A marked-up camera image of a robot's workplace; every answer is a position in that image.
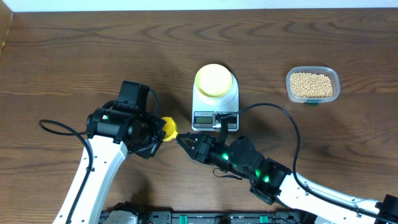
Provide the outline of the yellow measuring scoop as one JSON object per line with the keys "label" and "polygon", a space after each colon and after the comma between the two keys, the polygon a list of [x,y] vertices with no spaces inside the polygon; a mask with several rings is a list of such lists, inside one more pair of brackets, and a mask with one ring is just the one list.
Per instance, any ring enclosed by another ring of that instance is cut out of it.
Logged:
{"label": "yellow measuring scoop", "polygon": [[171,117],[162,117],[162,120],[165,121],[165,125],[162,129],[163,131],[165,131],[163,141],[169,142],[175,139],[178,135],[177,125]]}

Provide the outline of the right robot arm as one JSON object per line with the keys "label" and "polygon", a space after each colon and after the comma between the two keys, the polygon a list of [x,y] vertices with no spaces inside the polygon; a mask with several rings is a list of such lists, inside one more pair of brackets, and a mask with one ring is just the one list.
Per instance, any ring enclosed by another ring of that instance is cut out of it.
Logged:
{"label": "right robot arm", "polygon": [[177,142],[193,160],[248,180],[250,192],[269,205],[278,203],[331,223],[397,223],[397,198],[386,195],[378,202],[316,184],[265,158],[248,138],[226,145],[207,134],[186,133],[178,134]]}

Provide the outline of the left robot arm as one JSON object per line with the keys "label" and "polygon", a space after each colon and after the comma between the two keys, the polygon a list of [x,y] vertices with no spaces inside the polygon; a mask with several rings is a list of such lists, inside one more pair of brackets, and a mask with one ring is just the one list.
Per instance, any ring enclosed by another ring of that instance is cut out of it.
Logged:
{"label": "left robot arm", "polygon": [[166,122],[155,111],[147,111],[153,92],[146,85],[124,81],[117,100],[88,116],[86,138],[70,131],[83,143],[83,154],[55,223],[98,223],[114,176],[127,155],[148,159],[157,152]]}

